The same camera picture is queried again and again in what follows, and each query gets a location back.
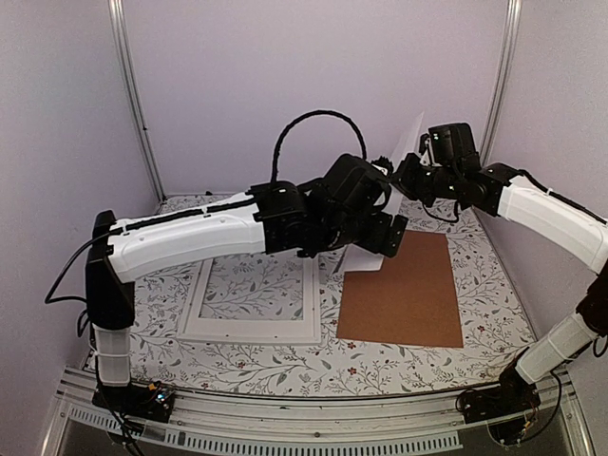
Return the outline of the landscape photo print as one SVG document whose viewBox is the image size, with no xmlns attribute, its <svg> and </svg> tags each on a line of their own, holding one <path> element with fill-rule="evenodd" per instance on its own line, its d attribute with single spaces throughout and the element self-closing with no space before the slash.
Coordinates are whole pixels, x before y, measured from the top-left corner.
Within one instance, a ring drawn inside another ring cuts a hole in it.
<svg viewBox="0 0 608 456">
<path fill-rule="evenodd" d="M 419 141 L 419 131 L 424 119 L 424 111 L 421 111 L 419 115 L 413 121 L 413 124 L 407 129 L 399 139 L 398 144 L 393 149 L 391 156 L 389 157 L 394 168 L 397 168 L 399 163 L 406 157 L 407 153 L 414 151 L 414 147 Z M 393 190 L 387 207 L 385 210 L 396 216 L 401 207 L 403 195 Z M 384 261 L 384 257 L 380 254 L 372 254 L 365 251 L 363 248 L 350 245 L 346 248 L 342 257 L 335 265 L 332 273 L 343 274 L 346 272 L 377 272 L 381 269 Z"/>
</svg>

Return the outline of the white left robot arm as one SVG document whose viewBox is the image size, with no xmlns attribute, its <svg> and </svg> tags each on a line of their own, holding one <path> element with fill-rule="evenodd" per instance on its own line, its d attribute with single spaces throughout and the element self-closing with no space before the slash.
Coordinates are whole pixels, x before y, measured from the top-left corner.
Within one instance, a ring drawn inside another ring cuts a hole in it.
<svg viewBox="0 0 608 456">
<path fill-rule="evenodd" d="M 244 193 L 187 210 L 139 219 L 97 215 L 86 253 L 85 293 L 80 301 L 95 338 L 96 372 L 105 398 L 121 412 L 142 401 L 132 385 L 130 329 L 135 322 L 135 282 L 158 270 L 238 254 L 296 250 L 299 257 L 354 244 L 395 257 L 408 220 L 386 212 L 385 184 L 357 184 L 325 195 L 315 182 L 255 185 Z"/>
</svg>

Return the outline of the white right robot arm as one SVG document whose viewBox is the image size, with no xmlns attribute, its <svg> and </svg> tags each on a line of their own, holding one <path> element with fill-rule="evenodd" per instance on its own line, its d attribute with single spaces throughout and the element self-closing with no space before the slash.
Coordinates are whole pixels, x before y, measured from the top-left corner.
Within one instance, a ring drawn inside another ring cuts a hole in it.
<svg viewBox="0 0 608 456">
<path fill-rule="evenodd" d="M 453 202 L 430 209 L 404 199 L 400 211 L 416 231 L 446 235 L 464 348 L 439 376 L 459 384 L 493 382 L 522 351 L 524 368 L 543 377 L 570 351 L 540 355 L 548 332 L 573 314 L 607 261 L 607 224 L 543 193 L 516 175 L 503 189 L 498 216 L 462 211 Z"/>
</svg>

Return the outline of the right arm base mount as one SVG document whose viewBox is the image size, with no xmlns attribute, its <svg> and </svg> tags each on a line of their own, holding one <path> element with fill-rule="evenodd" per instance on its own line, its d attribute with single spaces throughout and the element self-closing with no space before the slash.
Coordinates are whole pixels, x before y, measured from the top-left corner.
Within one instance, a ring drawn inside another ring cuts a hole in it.
<svg viewBox="0 0 608 456">
<path fill-rule="evenodd" d="M 541 404 L 534 383 L 526 383 L 515 366 L 507 367 L 497 386 L 489 389 L 466 389 L 456 399 L 455 408 L 467 424 L 504 417 L 535 409 Z"/>
</svg>

